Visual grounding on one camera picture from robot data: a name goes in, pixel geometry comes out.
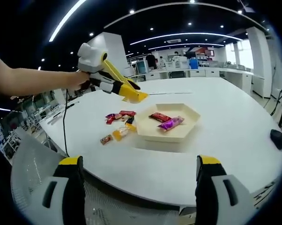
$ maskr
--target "white cabinet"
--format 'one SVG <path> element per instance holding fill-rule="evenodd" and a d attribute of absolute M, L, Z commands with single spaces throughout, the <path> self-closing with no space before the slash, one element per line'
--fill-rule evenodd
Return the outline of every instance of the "white cabinet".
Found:
<path fill-rule="evenodd" d="M 160 72 L 149 72 L 148 74 L 145 74 L 145 78 L 147 81 L 160 80 L 161 75 Z"/>
<path fill-rule="evenodd" d="M 195 69 L 195 70 L 190 70 L 189 73 L 190 73 L 190 77 L 194 77 L 194 76 L 206 76 L 205 70 L 198 70 L 198 69 Z"/>
<path fill-rule="evenodd" d="M 206 77 L 220 77 L 220 72 L 216 69 L 206 69 Z"/>

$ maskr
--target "purple candy wrapper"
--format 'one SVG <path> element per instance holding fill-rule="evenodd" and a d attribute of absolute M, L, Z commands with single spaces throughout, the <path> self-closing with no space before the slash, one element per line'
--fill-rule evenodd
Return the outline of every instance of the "purple candy wrapper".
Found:
<path fill-rule="evenodd" d="M 172 128 L 176 127 L 180 123 L 184 121 L 184 118 L 178 116 L 174 117 L 171 120 L 168 120 L 162 124 L 160 124 L 158 127 L 161 128 L 163 131 L 171 130 Z"/>

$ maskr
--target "hexagonal tray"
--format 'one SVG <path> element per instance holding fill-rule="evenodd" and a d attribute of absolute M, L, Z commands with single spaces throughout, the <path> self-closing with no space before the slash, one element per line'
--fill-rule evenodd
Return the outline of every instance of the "hexagonal tray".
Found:
<path fill-rule="evenodd" d="M 155 112 L 172 118 L 181 116 L 185 120 L 172 130 L 164 132 L 157 127 L 161 122 L 149 118 Z M 156 104 L 135 115 L 138 135 L 145 140 L 158 142 L 181 142 L 189 134 L 199 118 L 200 115 L 185 104 Z"/>

